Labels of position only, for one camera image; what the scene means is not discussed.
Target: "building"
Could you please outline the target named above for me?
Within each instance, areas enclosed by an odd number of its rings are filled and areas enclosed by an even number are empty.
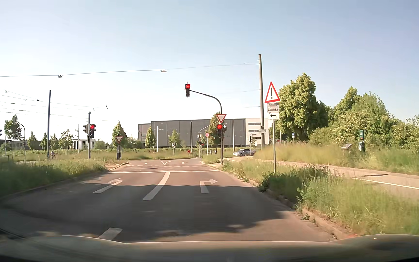
[[[93,149],[95,146],[95,139],[90,139],[90,148]],[[89,145],[89,141],[88,139],[73,139],[72,140],[72,145],[70,147],[70,149],[87,149]]]
[[[151,123],[138,124],[138,140],[145,143],[148,128],[152,128],[154,136],[157,138],[159,147],[170,147],[169,136],[172,130],[176,130],[180,135],[183,146],[190,146],[191,141],[195,146],[198,140],[198,134],[203,135],[208,130],[210,119],[192,119],[192,120],[169,120],[152,121]],[[226,132],[224,133],[224,146],[249,146],[250,135],[257,145],[261,144],[260,119],[259,118],[234,118],[225,119]],[[268,119],[265,118],[265,129],[268,129]],[[269,144],[267,133],[265,134],[265,144]]]

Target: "dashed white line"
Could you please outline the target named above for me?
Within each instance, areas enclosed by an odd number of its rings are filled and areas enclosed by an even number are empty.
[[[101,234],[98,238],[106,239],[106,240],[113,240],[114,237],[116,237],[121,231],[122,229],[109,228],[103,234]]]
[[[161,188],[166,185],[166,182],[169,179],[169,171],[166,171],[166,173],[164,174],[164,176],[162,177],[161,181],[158,183],[158,185],[156,187],[153,188],[153,190],[150,191],[150,193],[148,193],[143,200],[147,201],[147,200],[152,200],[154,198],[154,196],[156,194],[158,194],[158,192],[161,190]]]

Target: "traffic light mast arm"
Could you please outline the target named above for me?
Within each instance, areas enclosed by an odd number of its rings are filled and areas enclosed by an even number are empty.
[[[197,94],[201,94],[201,95],[204,95],[204,96],[207,96],[207,97],[210,97],[210,98],[214,98],[214,99],[216,99],[216,101],[219,103],[219,107],[221,108],[221,111],[219,111],[219,113],[220,113],[220,114],[222,114],[222,113],[223,113],[223,106],[221,105],[221,102],[219,102],[218,98],[215,98],[214,96],[210,96],[210,95],[207,95],[207,94],[204,94],[204,93],[196,92],[196,91],[193,91],[193,90],[189,90],[189,91],[190,91],[190,92],[195,92],[195,93],[197,93]]]

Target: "rectangular sign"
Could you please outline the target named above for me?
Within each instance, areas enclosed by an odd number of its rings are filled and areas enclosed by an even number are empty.
[[[268,113],[268,119],[279,120],[279,113]]]
[[[279,103],[266,104],[266,109],[267,109],[268,113],[278,113],[279,112]]]

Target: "traffic light pole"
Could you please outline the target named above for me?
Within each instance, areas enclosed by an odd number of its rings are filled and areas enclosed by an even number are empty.
[[[207,95],[207,94],[204,94],[204,93],[196,92],[196,91],[193,91],[193,90],[189,90],[189,91],[216,99],[216,101],[219,103],[219,107],[221,108],[219,113],[220,114],[223,113],[223,106],[221,105],[221,102],[219,102],[218,98],[215,98],[214,96],[210,96],[210,95]],[[223,158],[224,158],[223,151],[224,151],[224,142],[223,142],[223,137],[221,137],[221,164],[223,164]]]
[[[90,151],[90,114],[91,114],[91,112],[89,111],[89,125],[87,126],[87,129],[89,131],[89,137],[88,137],[89,159],[91,158],[91,151]]]

